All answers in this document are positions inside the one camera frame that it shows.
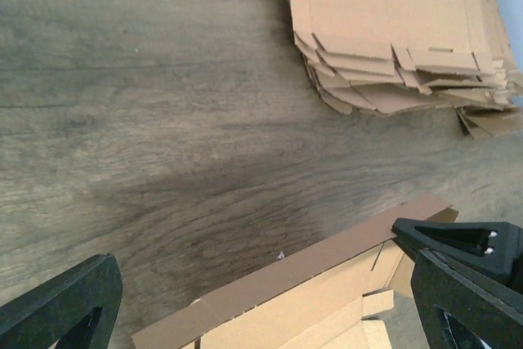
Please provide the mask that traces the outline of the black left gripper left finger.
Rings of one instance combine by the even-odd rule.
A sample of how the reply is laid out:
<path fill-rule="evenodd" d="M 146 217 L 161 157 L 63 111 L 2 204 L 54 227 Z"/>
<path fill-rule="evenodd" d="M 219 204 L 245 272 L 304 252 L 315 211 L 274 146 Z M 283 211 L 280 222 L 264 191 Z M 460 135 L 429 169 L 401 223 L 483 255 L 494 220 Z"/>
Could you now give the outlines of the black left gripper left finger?
<path fill-rule="evenodd" d="M 97 254 L 1 306 L 2 348 L 107 348 L 123 295 L 112 254 Z"/>

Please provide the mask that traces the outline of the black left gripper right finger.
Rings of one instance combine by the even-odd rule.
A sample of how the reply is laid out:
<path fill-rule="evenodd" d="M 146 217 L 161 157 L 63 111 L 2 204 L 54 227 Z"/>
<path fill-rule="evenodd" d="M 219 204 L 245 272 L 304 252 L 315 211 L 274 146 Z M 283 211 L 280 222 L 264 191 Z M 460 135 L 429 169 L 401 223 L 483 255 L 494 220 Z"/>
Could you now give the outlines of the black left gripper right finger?
<path fill-rule="evenodd" d="M 522 347 L 521 293 L 428 249 L 411 288 L 429 347 Z"/>

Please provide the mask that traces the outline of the cardboard box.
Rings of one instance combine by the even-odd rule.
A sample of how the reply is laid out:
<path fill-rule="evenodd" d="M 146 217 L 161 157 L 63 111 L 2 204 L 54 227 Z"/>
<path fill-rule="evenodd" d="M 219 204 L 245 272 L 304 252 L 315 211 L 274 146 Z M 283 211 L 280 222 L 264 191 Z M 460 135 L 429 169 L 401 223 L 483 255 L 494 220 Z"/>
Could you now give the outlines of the cardboard box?
<path fill-rule="evenodd" d="M 453 222 L 423 195 L 203 295 L 136 333 L 138 348 L 388 348 L 380 313 L 412 293 L 398 218 Z"/>

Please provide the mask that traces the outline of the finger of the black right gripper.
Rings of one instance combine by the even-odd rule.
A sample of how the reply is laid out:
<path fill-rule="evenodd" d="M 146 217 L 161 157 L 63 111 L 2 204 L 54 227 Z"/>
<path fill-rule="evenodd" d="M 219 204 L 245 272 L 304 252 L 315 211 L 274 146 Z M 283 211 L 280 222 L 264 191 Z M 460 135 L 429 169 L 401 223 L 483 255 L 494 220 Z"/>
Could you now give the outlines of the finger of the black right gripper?
<path fill-rule="evenodd" d="M 423 249 L 453 258 L 509 288 L 522 286 L 522 229 L 509 222 L 442 223 L 398 218 L 395 242 L 412 259 Z"/>

